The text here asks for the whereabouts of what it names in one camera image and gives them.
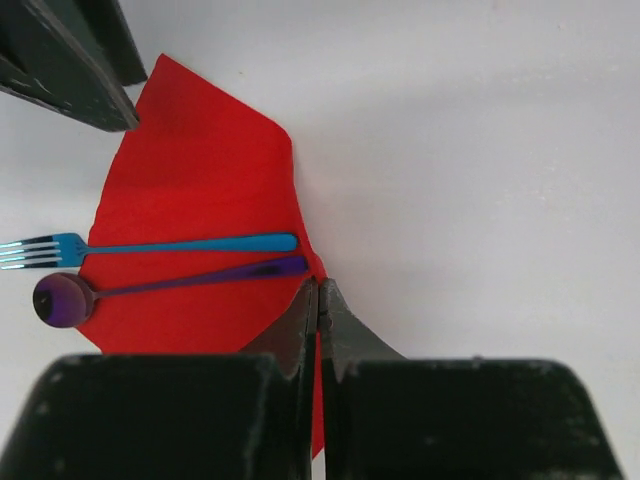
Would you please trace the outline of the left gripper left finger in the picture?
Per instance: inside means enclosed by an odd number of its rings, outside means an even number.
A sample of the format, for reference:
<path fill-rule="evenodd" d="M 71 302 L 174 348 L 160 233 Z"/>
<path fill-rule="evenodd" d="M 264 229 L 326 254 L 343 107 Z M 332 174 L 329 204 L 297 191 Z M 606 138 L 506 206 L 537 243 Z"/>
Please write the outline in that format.
<path fill-rule="evenodd" d="M 31 391 L 5 479 L 307 479 L 319 287 L 241 351 L 69 355 Z"/>

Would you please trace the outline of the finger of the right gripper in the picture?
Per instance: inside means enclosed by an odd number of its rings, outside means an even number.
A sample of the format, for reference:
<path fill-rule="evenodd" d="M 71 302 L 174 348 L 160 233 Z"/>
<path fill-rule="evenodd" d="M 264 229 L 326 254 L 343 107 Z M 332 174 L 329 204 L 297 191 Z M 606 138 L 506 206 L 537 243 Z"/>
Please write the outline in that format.
<path fill-rule="evenodd" d="M 82 13 L 120 84 L 145 82 L 147 74 L 120 2 L 83 1 Z"/>
<path fill-rule="evenodd" d="M 1 91 L 107 132 L 139 116 L 83 13 L 83 1 L 1 3 Z"/>

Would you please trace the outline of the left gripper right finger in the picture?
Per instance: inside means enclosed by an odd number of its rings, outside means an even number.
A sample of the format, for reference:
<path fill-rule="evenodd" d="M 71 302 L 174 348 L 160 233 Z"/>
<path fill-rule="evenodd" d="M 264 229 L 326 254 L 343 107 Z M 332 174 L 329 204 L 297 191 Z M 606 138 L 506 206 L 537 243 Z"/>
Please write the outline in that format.
<path fill-rule="evenodd" d="M 408 359 L 319 293 L 330 479 L 619 479 L 591 398 L 546 359 Z"/>

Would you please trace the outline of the purple metal spoon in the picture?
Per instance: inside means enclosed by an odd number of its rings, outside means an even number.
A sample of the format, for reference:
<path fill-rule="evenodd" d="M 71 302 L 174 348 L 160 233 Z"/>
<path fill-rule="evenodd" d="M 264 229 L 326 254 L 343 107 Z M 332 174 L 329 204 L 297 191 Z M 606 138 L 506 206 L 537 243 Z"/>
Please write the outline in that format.
<path fill-rule="evenodd" d="M 36 284 L 32 305 L 37 317 L 46 325 L 58 329 L 74 328 L 88 321 L 95 304 L 104 298 L 161 289 L 292 277 L 305 274 L 308 269 L 304 256 L 293 255 L 185 278 L 100 291 L 92 289 L 78 274 L 55 273 L 43 277 Z"/>

